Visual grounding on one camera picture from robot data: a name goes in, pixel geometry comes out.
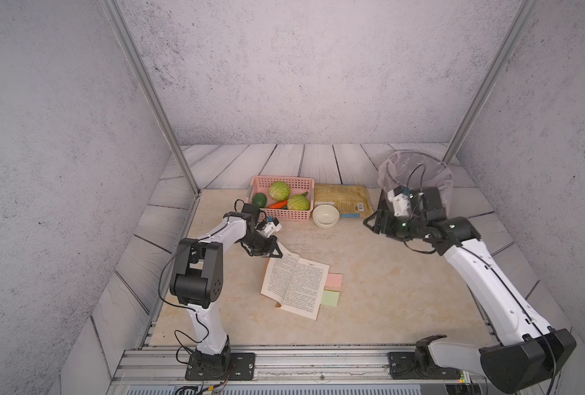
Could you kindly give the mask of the brown paperback book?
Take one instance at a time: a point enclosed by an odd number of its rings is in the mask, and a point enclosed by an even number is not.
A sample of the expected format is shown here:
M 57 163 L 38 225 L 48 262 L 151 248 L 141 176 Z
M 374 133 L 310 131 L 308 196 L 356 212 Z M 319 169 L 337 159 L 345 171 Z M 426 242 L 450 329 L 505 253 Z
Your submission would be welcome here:
M 269 259 L 261 294 L 276 301 L 283 311 L 317 320 L 330 266 L 301 258 L 281 243 L 277 251 L 282 257 Z

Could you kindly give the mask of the pink sticky note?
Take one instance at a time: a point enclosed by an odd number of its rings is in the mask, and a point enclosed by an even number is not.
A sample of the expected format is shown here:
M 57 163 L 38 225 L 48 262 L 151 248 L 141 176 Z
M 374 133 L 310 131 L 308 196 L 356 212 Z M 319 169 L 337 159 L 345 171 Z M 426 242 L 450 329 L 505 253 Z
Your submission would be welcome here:
M 340 290 L 343 284 L 343 275 L 341 273 L 329 273 L 325 281 L 325 289 Z

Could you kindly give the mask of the green sticky note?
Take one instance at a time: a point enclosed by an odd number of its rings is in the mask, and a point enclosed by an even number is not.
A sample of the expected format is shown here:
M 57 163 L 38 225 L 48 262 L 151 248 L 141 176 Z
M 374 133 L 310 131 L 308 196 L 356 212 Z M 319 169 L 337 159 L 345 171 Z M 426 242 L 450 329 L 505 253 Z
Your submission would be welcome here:
M 325 306 L 335 307 L 338 305 L 340 299 L 340 293 L 338 291 L 323 291 L 321 304 Z

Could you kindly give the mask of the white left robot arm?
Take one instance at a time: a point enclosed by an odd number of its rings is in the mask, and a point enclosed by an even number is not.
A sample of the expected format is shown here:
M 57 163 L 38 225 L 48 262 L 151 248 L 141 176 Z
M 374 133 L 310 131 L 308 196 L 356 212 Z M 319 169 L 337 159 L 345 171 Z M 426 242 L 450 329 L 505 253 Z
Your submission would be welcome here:
M 177 307 L 186 309 L 196 332 L 195 351 L 202 356 L 221 357 L 229 352 L 217 306 L 223 290 L 225 253 L 234 245 L 251 257 L 282 258 L 275 233 L 282 226 L 258 206 L 245 203 L 241 211 L 228 212 L 222 222 L 204 235 L 179 242 L 169 274 L 170 293 Z

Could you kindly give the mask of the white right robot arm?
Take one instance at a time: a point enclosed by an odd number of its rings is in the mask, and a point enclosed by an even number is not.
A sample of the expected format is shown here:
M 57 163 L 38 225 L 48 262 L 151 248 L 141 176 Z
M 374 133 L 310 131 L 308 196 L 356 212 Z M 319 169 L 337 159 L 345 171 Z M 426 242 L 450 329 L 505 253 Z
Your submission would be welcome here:
M 407 244 L 422 240 L 460 274 L 491 324 L 491 346 L 433 335 L 417 341 L 414 355 L 390 370 L 394 379 L 433 379 L 452 371 L 485 377 L 513 394 L 538 383 L 556 382 L 577 346 L 571 332 L 556 329 L 532 307 L 495 262 L 473 224 L 447 217 L 438 189 L 399 186 L 381 193 L 376 212 L 363 224 L 377 235 Z

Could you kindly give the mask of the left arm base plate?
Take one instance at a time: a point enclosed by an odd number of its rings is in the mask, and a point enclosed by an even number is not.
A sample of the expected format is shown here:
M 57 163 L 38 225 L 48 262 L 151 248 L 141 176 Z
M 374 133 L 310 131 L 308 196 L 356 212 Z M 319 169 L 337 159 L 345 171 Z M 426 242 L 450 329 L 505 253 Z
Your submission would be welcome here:
M 194 352 L 185 372 L 187 381 L 251 381 L 256 367 L 255 353 L 207 355 Z

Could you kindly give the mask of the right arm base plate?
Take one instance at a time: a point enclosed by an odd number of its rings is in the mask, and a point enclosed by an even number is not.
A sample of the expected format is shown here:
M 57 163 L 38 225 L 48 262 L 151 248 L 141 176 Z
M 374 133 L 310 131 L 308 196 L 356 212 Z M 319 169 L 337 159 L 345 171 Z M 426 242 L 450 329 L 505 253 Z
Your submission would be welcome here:
M 442 368 L 433 363 L 423 363 L 416 352 L 389 352 L 389 375 L 393 380 L 460 380 L 460 370 Z

